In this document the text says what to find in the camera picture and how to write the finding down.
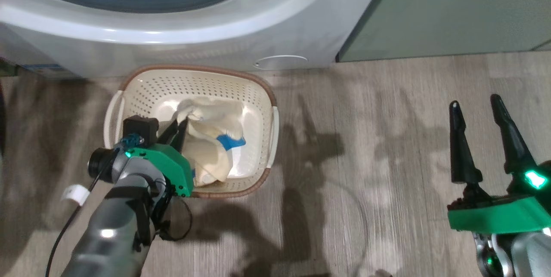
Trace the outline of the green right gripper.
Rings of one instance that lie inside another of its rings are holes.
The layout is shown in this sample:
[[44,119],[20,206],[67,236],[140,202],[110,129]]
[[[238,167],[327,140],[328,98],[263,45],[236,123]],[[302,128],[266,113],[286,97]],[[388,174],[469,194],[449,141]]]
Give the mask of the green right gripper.
[[[517,234],[550,227],[550,162],[538,167],[525,140],[497,93],[490,97],[494,121],[500,128],[504,148],[504,170],[522,173],[511,182],[510,194],[493,197],[478,185],[467,185],[463,198],[447,205],[453,230],[474,234]],[[466,138],[466,122],[460,103],[449,104],[449,155],[451,181],[478,184],[483,175],[474,165]]]

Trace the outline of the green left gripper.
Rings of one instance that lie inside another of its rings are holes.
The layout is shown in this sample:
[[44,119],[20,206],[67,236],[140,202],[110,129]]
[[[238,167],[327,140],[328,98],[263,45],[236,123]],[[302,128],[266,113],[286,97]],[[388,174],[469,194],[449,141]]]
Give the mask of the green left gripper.
[[181,122],[173,120],[158,136],[158,144],[148,148],[129,148],[125,151],[125,155],[130,159],[149,161],[164,176],[168,191],[183,198],[190,198],[194,189],[191,165],[181,155],[188,122],[187,118]]

